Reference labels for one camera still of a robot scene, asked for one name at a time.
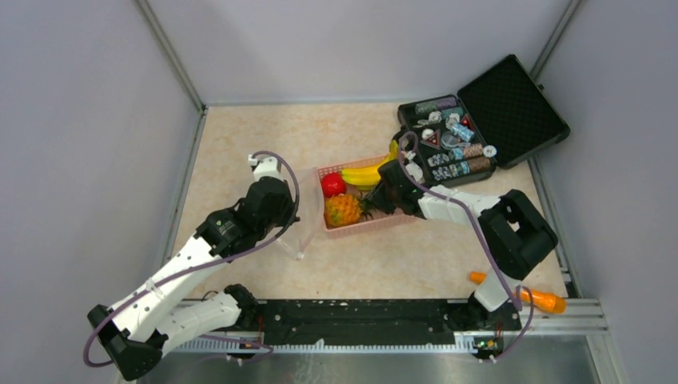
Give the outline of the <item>red apple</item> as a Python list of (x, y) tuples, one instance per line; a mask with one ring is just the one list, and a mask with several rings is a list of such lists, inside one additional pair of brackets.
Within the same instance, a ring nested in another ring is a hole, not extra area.
[(325, 198), (345, 194), (347, 186), (340, 173), (326, 174), (321, 179), (321, 190)]

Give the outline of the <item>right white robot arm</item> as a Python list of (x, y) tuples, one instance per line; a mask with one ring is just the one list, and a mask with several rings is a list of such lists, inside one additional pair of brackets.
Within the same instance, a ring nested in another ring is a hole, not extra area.
[(468, 225), (491, 269), (473, 291), (469, 320), (489, 330), (501, 320), (501, 306), (517, 298), (530, 306), (540, 296), (523, 281), (556, 248), (558, 237), (531, 200), (520, 190), (501, 195), (470, 194), (446, 186), (425, 186), (413, 176), (419, 167), (392, 160), (380, 166), (374, 206), (384, 212), (424, 220)]

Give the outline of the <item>yellow banana bunch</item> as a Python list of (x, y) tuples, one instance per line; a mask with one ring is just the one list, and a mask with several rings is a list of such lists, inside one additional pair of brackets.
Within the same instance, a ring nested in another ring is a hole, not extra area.
[(389, 144), (388, 154), (378, 163), (361, 168), (344, 168), (340, 171), (340, 176), (345, 183), (355, 186), (359, 190), (372, 189), (381, 180), (381, 176), (378, 172), (379, 168), (386, 163), (395, 160), (399, 151), (397, 142), (392, 140)]

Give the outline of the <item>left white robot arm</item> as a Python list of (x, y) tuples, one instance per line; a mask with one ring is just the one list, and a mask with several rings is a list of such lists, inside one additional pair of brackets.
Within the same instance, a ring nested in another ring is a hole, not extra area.
[(219, 328), (248, 330), (256, 321), (256, 302), (241, 285), (232, 285), (195, 306), (178, 304), (199, 283), (272, 243), (297, 222), (298, 184), (275, 177), (252, 183), (233, 206), (209, 214), (185, 245), (127, 298), (97, 305), (87, 315), (110, 361), (126, 381), (148, 374), (181, 344)]

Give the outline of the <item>orange toy pineapple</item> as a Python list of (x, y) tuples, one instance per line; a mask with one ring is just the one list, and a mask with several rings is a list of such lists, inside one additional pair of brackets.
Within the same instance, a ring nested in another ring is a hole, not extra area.
[(372, 207), (362, 196), (339, 194), (325, 200), (324, 220), (330, 229), (351, 226), (372, 217)]

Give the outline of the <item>clear zip top bag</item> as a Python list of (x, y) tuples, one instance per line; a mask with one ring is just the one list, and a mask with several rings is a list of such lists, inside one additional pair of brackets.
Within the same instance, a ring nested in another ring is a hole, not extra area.
[(297, 210), (300, 220), (277, 240), (277, 245), (289, 258), (301, 260), (308, 245), (321, 229), (325, 200), (316, 167), (297, 170), (295, 174), (301, 192)]

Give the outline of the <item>pink plastic basket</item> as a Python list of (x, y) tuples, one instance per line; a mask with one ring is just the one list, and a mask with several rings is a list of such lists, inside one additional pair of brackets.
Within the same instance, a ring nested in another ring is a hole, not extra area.
[[(331, 173), (338, 173), (344, 168), (360, 168), (365, 166), (376, 165), (382, 160), (382, 156), (371, 158), (363, 158), (351, 162), (343, 162), (334, 165), (320, 166), (317, 168), (317, 184), (324, 176)], [(379, 210), (373, 210), (371, 217), (361, 218), (358, 223), (351, 226), (342, 226), (337, 228), (330, 228), (325, 223), (325, 204), (320, 204), (320, 228), (325, 233), (325, 236), (330, 239), (344, 238), (355, 234), (363, 234), (373, 230), (385, 230), (390, 227), (409, 224), (417, 220), (416, 217), (405, 215), (400, 209), (396, 209), (393, 214), (385, 214)]]

